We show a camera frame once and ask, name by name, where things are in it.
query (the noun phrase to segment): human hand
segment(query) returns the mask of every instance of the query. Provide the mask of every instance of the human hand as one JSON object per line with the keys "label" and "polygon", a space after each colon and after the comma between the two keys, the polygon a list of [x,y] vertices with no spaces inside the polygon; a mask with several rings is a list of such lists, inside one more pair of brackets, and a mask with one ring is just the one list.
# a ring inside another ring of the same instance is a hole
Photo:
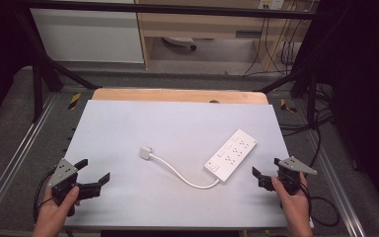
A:
{"label": "human hand", "polygon": [[[291,196],[277,177],[272,177],[272,185],[281,199],[287,227],[291,236],[313,236],[309,223],[309,201],[302,191]],[[307,188],[307,181],[300,173],[301,183]]]}
{"label": "human hand", "polygon": [[[66,196],[61,205],[57,205],[53,199],[44,203],[41,206],[38,215],[36,228],[33,232],[33,237],[55,237],[59,234],[64,221],[66,220],[67,212],[73,204],[79,204],[76,200],[79,195],[79,188],[74,187]],[[52,197],[51,188],[46,187],[43,200]]]}

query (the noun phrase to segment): black cable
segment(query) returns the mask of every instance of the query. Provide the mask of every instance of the black cable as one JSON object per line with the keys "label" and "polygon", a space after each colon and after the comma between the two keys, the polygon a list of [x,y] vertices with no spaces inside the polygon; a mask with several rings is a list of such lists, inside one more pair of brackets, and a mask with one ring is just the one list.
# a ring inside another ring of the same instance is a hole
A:
{"label": "black cable", "polygon": [[291,60],[290,60],[291,64],[293,63],[294,46],[295,46],[293,39],[294,39],[295,34],[297,33],[297,30],[298,30],[298,27],[300,26],[300,24],[301,24],[301,21],[298,21],[297,25],[294,28],[293,34],[291,35],[291,38],[290,38],[290,40],[288,42],[289,46],[291,47]]}
{"label": "black cable", "polygon": [[286,44],[287,44],[287,42],[285,41],[284,44],[282,45],[281,55],[279,56],[279,60],[281,61],[281,63],[284,63],[283,55],[285,52],[285,45]]}
{"label": "black cable", "polygon": [[323,88],[323,84],[319,84],[316,92],[319,92],[319,94],[316,95],[316,99],[327,107],[330,107],[334,97],[334,90],[331,88],[331,95],[329,95],[329,93],[327,93]]}
{"label": "black cable", "polygon": [[281,63],[285,65],[285,74],[288,75],[288,65],[292,65],[292,54],[294,53],[293,51],[294,44],[291,46],[291,41],[285,41],[283,45],[283,51],[281,53]]}
{"label": "black cable", "polygon": [[41,204],[38,204],[38,196],[39,196],[39,193],[41,192],[42,185],[44,184],[44,182],[47,180],[48,177],[50,177],[52,174],[54,174],[55,170],[56,170],[56,167],[54,167],[53,169],[51,169],[50,171],[48,171],[45,174],[45,176],[40,180],[40,182],[38,184],[38,187],[36,189],[36,194],[34,196],[34,204],[33,204],[33,219],[34,219],[34,223],[37,222],[39,208],[43,205],[43,202]]}
{"label": "black cable", "polygon": [[260,43],[258,44],[257,55],[255,55],[254,62],[252,62],[251,66],[250,66],[249,69],[243,74],[242,77],[249,76],[249,75],[246,75],[246,74],[252,69],[252,67],[255,65],[255,62],[257,62],[258,55],[260,54],[260,49],[261,49],[261,38],[262,38],[263,30],[264,30],[264,24],[265,24],[265,18],[264,18],[264,20],[263,20],[263,26],[261,27],[261,36],[260,36]]}
{"label": "black cable", "polygon": [[334,227],[334,226],[336,226],[336,225],[338,225],[340,223],[340,221],[341,221],[340,212],[338,211],[338,208],[330,200],[328,200],[328,199],[326,199],[324,197],[311,197],[311,200],[313,200],[313,199],[320,199],[320,200],[326,202],[327,204],[329,204],[334,209],[335,214],[337,216],[337,219],[334,222],[332,222],[332,223],[325,223],[322,220],[316,218],[316,216],[312,215],[311,217],[312,217],[313,221],[316,221],[317,223],[319,223],[321,225],[324,225],[324,226],[327,226],[327,227]]}
{"label": "black cable", "polygon": [[275,69],[276,69],[279,73],[284,74],[284,73],[282,73],[282,72],[278,69],[278,67],[276,67],[275,61],[273,60],[272,56],[270,55],[270,53],[269,53],[269,51],[268,51],[268,49],[267,49],[266,42],[267,42],[267,30],[268,30],[268,28],[269,28],[269,18],[267,18],[267,20],[266,20],[266,31],[265,31],[265,51],[266,51],[266,54],[268,55],[270,61],[272,62],[273,66],[275,67]]}
{"label": "black cable", "polygon": [[312,161],[310,162],[309,167],[313,167],[313,165],[315,164],[316,159],[318,158],[318,154],[319,154],[320,148],[321,148],[322,135],[321,135],[320,130],[319,130],[319,125],[320,125],[319,124],[319,115],[320,115],[321,112],[326,111],[326,110],[330,110],[330,108],[324,108],[324,109],[318,111],[318,113],[316,114],[316,119],[315,119],[315,125],[316,126],[315,127],[316,127],[316,132],[318,134],[318,144],[317,144],[315,155],[313,156]]}
{"label": "black cable", "polygon": [[338,28],[338,26],[340,25],[341,21],[343,20],[343,18],[345,17],[346,13],[349,11],[350,7],[352,6],[353,2],[355,0],[351,0],[349,1],[349,5],[346,7],[346,9],[344,10],[344,12],[342,13],[342,15],[340,16],[340,19],[336,22],[336,24],[331,28],[331,30],[322,38],[322,40],[320,40],[320,42],[312,49],[312,51],[301,61],[297,64],[297,69],[299,69],[301,66],[304,66],[304,63],[310,58],[312,57],[316,51],[318,51],[318,49],[320,49],[320,47],[322,46],[322,44],[324,44],[324,42],[326,42],[326,40],[328,40],[328,38],[334,33],[334,31]]}
{"label": "black cable", "polygon": [[67,230],[65,230],[65,232],[66,232],[67,236],[74,237],[73,233],[72,233],[72,230],[67,229]]}
{"label": "black cable", "polygon": [[[307,199],[307,202],[309,203],[309,216],[310,218],[312,218],[312,220],[316,221],[317,223],[321,224],[321,225],[324,225],[324,226],[327,226],[327,227],[334,227],[336,225],[338,225],[341,221],[341,215],[337,209],[337,207],[328,199],[324,198],[324,197],[312,197],[310,195],[310,192],[309,192],[309,189],[307,189],[307,187],[300,182],[300,184],[295,181],[293,178],[291,178],[290,176],[287,176],[287,175],[284,175],[282,174],[285,178],[289,179],[293,184],[295,184],[299,190],[301,192],[303,192],[304,196],[306,197]],[[323,200],[324,202],[326,202],[327,204],[329,204],[335,211],[335,214],[336,214],[336,220],[332,223],[326,223],[326,222],[323,222],[322,220],[316,218],[316,216],[312,215],[312,199],[320,199],[320,200]]]}
{"label": "black cable", "polygon": [[44,204],[48,203],[49,201],[51,201],[51,200],[53,200],[53,199],[54,199],[54,197],[51,197],[51,198],[49,198],[49,199],[43,201],[43,202],[38,206],[38,209],[40,209]]}
{"label": "black cable", "polygon": [[[322,125],[325,124],[328,121],[331,121],[333,118],[332,113],[327,113],[320,117],[318,121],[316,121],[316,125]],[[291,133],[282,134],[282,136],[290,136],[297,133],[300,133],[302,131],[308,130],[310,128],[313,128],[313,124],[279,124],[281,130],[290,130],[293,131]]]}
{"label": "black cable", "polygon": [[245,75],[244,77],[252,76],[252,75],[255,75],[255,74],[267,74],[267,73],[274,73],[274,72],[280,72],[280,71],[262,71],[262,72],[253,72],[253,73],[250,73],[250,74]]}
{"label": "black cable", "polygon": [[[295,3],[295,8],[297,9],[297,7],[298,7],[298,1],[295,0],[294,3]],[[290,11],[293,10],[293,8],[294,8],[294,3],[291,5]],[[297,32],[298,25],[297,25],[296,28],[294,29],[294,32],[293,32],[293,34],[291,35],[291,39],[290,39],[289,41],[285,41],[285,42],[284,42],[284,45],[283,45],[283,47],[282,47],[282,52],[281,52],[281,57],[280,57],[280,59],[281,59],[281,63],[285,64],[285,75],[288,74],[288,63],[292,63],[292,54],[294,54],[294,49],[293,49],[293,48],[294,48],[294,44],[293,44],[293,46],[291,46],[291,43],[292,43],[292,39],[294,38],[295,33]],[[287,61],[286,61],[286,63],[284,63],[284,62],[283,62],[283,54],[284,54],[284,49],[285,49],[285,45],[286,45],[287,42],[288,42],[288,47],[287,47],[288,55],[287,55],[287,57],[286,57]],[[289,52],[290,48],[291,48],[291,62],[288,62],[288,58],[290,57],[290,52]]]}

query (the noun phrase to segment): cabinet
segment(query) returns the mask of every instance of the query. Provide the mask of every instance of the cabinet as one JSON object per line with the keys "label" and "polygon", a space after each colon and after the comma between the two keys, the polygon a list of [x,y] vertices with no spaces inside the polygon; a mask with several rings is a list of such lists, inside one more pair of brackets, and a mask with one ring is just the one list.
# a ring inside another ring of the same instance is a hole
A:
{"label": "cabinet", "polygon": [[[135,3],[258,9],[260,0],[135,0]],[[312,5],[311,2],[307,0],[286,0],[281,10],[314,10],[317,5],[317,1],[314,1]],[[294,32],[295,35],[292,40],[297,42],[302,41],[310,25],[310,21],[301,20],[265,20],[257,18],[176,14],[139,13],[137,14],[137,18],[139,21],[140,40],[142,42],[146,67],[150,66],[150,51],[153,38],[253,40],[258,47],[259,38],[238,38],[237,32],[261,32],[263,22],[265,21],[264,30],[263,33],[261,33],[260,61],[265,71],[271,71],[275,68],[270,59],[275,59],[281,43],[283,41],[289,41]],[[266,46],[270,57],[265,50],[265,29],[267,26]]]}
{"label": "cabinet", "polygon": [[47,54],[54,60],[143,63],[135,13],[47,9],[32,12]]}

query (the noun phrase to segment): white cable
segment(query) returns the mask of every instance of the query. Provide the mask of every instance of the white cable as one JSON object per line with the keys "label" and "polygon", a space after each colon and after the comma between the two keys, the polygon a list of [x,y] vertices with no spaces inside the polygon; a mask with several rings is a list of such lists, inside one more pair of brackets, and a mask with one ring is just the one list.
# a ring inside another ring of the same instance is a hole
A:
{"label": "white cable", "polygon": [[143,159],[146,159],[148,160],[150,157],[151,158],[155,158],[157,159],[158,161],[162,162],[163,164],[165,164],[166,166],[168,166],[171,170],[173,170],[175,172],[175,174],[178,175],[178,177],[181,178],[181,180],[183,180],[187,185],[193,187],[193,188],[196,188],[196,189],[200,189],[200,190],[208,190],[208,189],[211,189],[213,188],[214,186],[216,186],[220,180],[217,179],[214,181],[214,183],[212,183],[211,185],[209,186],[197,186],[193,183],[191,183],[190,181],[188,181],[186,178],[184,178],[180,172],[178,172],[174,167],[172,167],[170,164],[168,164],[168,162],[164,161],[163,159],[161,159],[160,157],[157,157],[155,156],[153,153],[152,153],[152,149],[151,148],[148,148],[148,147],[142,147],[140,149],[140,157],[143,158]]}

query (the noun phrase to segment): finger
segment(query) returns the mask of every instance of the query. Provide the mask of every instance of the finger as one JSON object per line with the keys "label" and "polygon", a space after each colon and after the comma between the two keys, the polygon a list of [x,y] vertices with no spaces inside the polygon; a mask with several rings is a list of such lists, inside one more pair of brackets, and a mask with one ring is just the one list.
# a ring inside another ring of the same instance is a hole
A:
{"label": "finger", "polygon": [[52,197],[52,191],[49,186],[46,186],[44,188],[44,196],[42,197],[43,200],[50,199]]}
{"label": "finger", "polygon": [[72,206],[79,195],[79,187],[75,186],[72,190],[70,190],[69,194],[64,198],[64,201],[60,205],[60,210],[67,214],[67,212],[70,209],[70,206]]}
{"label": "finger", "polygon": [[284,203],[288,199],[290,194],[287,192],[284,185],[277,177],[271,177],[271,180],[272,180],[273,188],[275,189],[282,203]]}
{"label": "finger", "polygon": [[307,180],[306,180],[306,178],[304,177],[303,172],[300,172],[300,182],[301,182],[301,184],[304,185],[304,187],[307,188]]}

